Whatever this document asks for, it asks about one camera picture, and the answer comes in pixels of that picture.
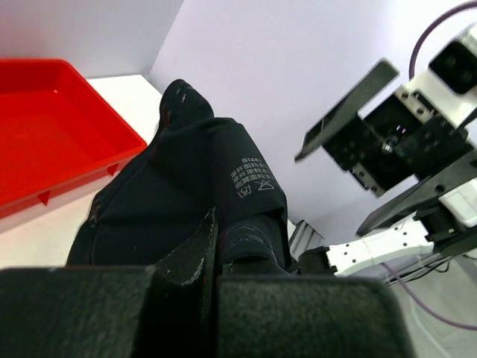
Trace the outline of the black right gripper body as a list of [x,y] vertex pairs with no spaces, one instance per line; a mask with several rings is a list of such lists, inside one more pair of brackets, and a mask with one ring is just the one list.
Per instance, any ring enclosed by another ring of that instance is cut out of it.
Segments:
[[419,93],[391,95],[365,118],[353,120],[324,146],[364,189],[381,196],[410,176],[437,174],[470,151],[456,130]]

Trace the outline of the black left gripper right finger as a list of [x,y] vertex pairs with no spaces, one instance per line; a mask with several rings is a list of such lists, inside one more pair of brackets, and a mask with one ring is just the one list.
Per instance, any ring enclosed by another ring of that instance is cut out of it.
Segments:
[[218,357],[415,357],[391,290],[377,280],[241,276],[218,284]]

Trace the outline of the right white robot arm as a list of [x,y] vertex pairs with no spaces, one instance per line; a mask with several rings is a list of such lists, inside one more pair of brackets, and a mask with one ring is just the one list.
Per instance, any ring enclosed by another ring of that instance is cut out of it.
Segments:
[[465,128],[476,117],[474,87],[426,71],[360,116],[397,74],[380,60],[306,133],[295,159],[323,148],[376,197],[406,178],[417,182],[375,209],[354,239],[304,251],[303,274],[346,277],[405,256],[447,258],[476,247],[476,146]]

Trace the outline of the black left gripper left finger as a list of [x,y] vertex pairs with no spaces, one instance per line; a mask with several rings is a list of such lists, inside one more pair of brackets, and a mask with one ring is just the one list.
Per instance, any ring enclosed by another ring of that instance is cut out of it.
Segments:
[[201,357],[217,225],[152,266],[1,271],[3,357]]

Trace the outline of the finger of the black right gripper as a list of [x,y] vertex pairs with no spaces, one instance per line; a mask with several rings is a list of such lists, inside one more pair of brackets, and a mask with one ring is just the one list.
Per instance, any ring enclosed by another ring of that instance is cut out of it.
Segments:
[[425,178],[374,210],[357,229],[365,236],[379,227],[389,227],[416,210],[434,205],[438,199],[476,178],[476,153],[468,152],[436,175]]
[[380,59],[318,123],[306,132],[303,147],[294,157],[294,161],[297,163],[305,159],[330,141],[398,74],[397,69],[387,59]]

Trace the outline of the black garment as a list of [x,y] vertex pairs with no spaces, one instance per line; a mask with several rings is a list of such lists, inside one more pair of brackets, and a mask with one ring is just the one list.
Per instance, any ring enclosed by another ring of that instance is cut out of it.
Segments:
[[220,273],[288,271],[287,199],[265,158],[242,124],[217,117],[177,79],[162,95],[151,143],[95,195],[66,262],[157,264],[209,213],[218,226]]

